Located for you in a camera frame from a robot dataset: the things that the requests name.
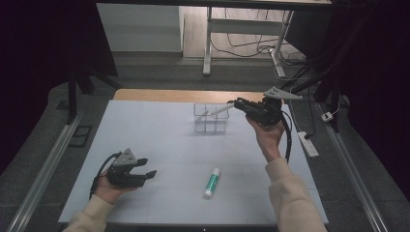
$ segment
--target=person's left hand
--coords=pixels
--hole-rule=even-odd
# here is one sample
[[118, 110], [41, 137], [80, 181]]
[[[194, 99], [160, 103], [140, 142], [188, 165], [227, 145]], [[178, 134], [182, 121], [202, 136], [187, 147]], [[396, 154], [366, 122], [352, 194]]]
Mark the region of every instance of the person's left hand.
[[113, 186], [109, 183], [108, 179], [106, 178], [107, 170], [105, 170], [100, 178], [99, 183], [97, 184], [97, 189], [94, 194], [96, 194], [99, 198], [106, 201], [109, 204], [114, 204], [115, 201], [120, 197], [123, 193], [136, 190], [138, 188], [118, 188]]

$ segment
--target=green label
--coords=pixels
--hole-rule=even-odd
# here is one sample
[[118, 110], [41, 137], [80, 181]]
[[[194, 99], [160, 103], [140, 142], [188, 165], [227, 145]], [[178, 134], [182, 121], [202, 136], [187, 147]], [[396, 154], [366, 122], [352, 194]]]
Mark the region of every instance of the green label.
[[212, 174], [211, 178], [209, 179], [208, 186], [206, 187], [206, 190], [214, 191], [215, 186], [217, 185], [217, 182], [218, 182], [218, 178], [219, 177], [217, 175]]

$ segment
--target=forearm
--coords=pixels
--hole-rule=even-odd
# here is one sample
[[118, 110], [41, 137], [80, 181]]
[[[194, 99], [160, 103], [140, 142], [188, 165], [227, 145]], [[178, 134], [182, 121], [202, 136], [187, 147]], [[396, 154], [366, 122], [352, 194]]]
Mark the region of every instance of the forearm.
[[93, 195], [84, 210], [75, 213], [64, 231], [104, 231], [106, 218], [113, 208], [114, 205]]
[[280, 158], [266, 165], [272, 181], [269, 194], [280, 231], [326, 231], [302, 179]]

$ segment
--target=pen holder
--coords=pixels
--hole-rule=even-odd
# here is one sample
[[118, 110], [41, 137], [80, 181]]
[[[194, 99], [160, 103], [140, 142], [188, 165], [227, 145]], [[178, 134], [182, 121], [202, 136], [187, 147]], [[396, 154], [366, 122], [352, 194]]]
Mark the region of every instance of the pen holder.
[[211, 115], [212, 112], [225, 106], [227, 106], [227, 104], [225, 103], [195, 103], [193, 105], [195, 132], [225, 132], [226, 123], [229, 118], [228, 110], [224, 110], [221, 113]]

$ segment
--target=wooden floor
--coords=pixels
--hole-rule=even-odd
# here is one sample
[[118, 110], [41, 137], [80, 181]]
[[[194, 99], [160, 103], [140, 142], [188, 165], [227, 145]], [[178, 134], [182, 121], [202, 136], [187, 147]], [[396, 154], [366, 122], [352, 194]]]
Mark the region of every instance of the wooden floor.
[[[206, 28], [207, 28], [207, 8], [205, 7], [184, 7], [184, 57], [185, 58], [203, 58], [205, 42], [206, 42]], [[213, 8], [213, 18], [235, 18], [235, 19], [247, 19], [247, 20], [270, 20], [281, 21], [283, 11], [273, 10], [254, 10], [254, 9], [232, 9], [232, 8]], [[275, 45], [274, 40], [277, 37], [274, 36], [262, 36], [260, 35], [238, 35], [238, 34], [216, 34], [213, 33], [211, 40], [214, 46], [219, 50], [226, 50], [241, 56], [247, 56], [248, 59], [271, 59], [269, 54], [257, 54], [257, 46], [259, 40], [261, 45], [272, 46]], [[244, 58], [237, 55], [229, 54], [227, 52], [217, 51], [215, 47], [212, 47], [211, 56], [213, 58]], [[286, 57], [289, 53], [297, 52], [290, 44], [284, 44], [282, 46], [282, 54]], [[303, 54], [292, 55], [292, 58], [301, 58]]]

